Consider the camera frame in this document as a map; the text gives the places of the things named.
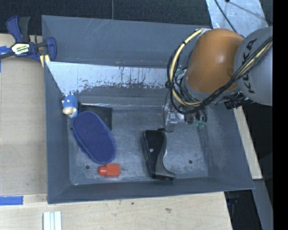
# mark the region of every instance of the sticker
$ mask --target sticker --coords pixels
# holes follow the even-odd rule
[[[12,46],[12,51],[18,55],[27,55],[31,52],[29,44],[15,44]]]

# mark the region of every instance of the cable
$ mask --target cable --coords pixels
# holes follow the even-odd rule
[[[205,31],[204,28],[196,30],[194,33],[192,33],[185,41],[182,42],[182,44],[177,48],[177,50],[174,51],[172,56],[170,57],[170,60],[168,62],[168,81],[166,83],[166,87],[170,89],[170,99],[172,102],[173,107],[181,114],[192,114],[197,112],[200,109],[203,109],[206,105],[210,104],[212,101],[214,101],[220,94],[222,94],[225,90],[227,90],[236,80],[240,79],[242,76],[247,74],[249,71],[251,71],[255,66],[258,65],[258,63],[263,60],[265,55],[268,53],[268,51],[271,49],[273,45],[273,37],[270,37],[268,40],[265,41],[265,43],[259,47],[249,58],[246,60],[246,62],[235,72],[235,74],[232,76],[232,78],[229,80],[227,84],[217,89],[215,92],[213,92],[210,96],[208,96],[206,99],[202,101],[198,101],[195,98],[190,101],[190,97],[192,95],[190,93],[187,94],[187,97],[185,96],[187,90],[184,90],[182,85],[177,82],[178,76],[175,76],[175,72],[177,70],[178,66],[178,60],[179,56],[181,54],[182,49],[196,36],[200,36]],[[182,111],[179,107],[175,105],[174,98],[185,108],[191,108],[191,110],[188,111]]]
[[[112,4],[112,15],[111,15],[111,19],[113,20],[113,18],[114,18],[114,0],[111,0],[111,4]]]
[[[223,12],[223,10],[221,9],[220,5],[218,4],[218,2],[216,0],[214,0],[217,7],[220,9],[221,13],[223,14],[225,20],[228,22],[228,24],[230,25],[230,27],[232,28],[232,30],[237,33],[236,29],[234,28],[234,26],[230,23],[229,19],[227,18],[227,16],[225,15],[225,13]]]

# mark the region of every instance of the gray bin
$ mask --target gray bin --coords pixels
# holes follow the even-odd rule
[[[163,127],[166,67],[173,51],[199,26],[43,16],[43,37],[57,40],[56,62],[45,65],[48,202],[174,196],[253,189],[236,119],[223,104],[207,107],[207,124],[184,122],[166,133],[165,167],[173,181],[149,177],[141,147],[146,129]],[[187,56],[195,42],[187,45]],[[77,145],[63,95],[113,108],[118,178],[97,175]]]

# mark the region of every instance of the small figurine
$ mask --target small figurine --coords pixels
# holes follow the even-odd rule
[[[62,100],[63,113],[69,118],[75,118],[78,115],[78,99],[71,93],[67,94]]]

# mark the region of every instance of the yellow cable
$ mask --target yellow cable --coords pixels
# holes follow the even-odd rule
[[[174,58],[173,58],[172,64],[171,64],[171,66],[170,66],[169,79],[170,79],[171,82],[172,82],[173,76],[174,76],[174,68],[175,68],[176,61],[177,61],[177,59],[178,59],[178,57],[179,57],[182,49],[186,46],[186,44],[187,44],[188,42],[191,41],[191,39],[193,39],[194,37],[196,37],[198,34],[202,33],[203,30],[204,30],[204,29],[202,28],[202,29],[199,29],[199,30],[197,30],[196,32],[192,33],[192,34],[179,46],[179,48],[178,48],[178,50],[177,50],[177,52],[176,52],[176,54],[175,54],[175,56],[174,56]],[[176,94],[176,92],[175,92],[174,90],[172,90],[172,93],[173,93],[173,96],[175,97],[175,99],[176,99],[179,103],[181,103],[181,104],[183,104],[183,105],[186,105],[186,106],[198,106],[198,105],[200,105],[200,104],[202,103],[202,102],[195,102],[195,103],[184,102],[184,101]]]

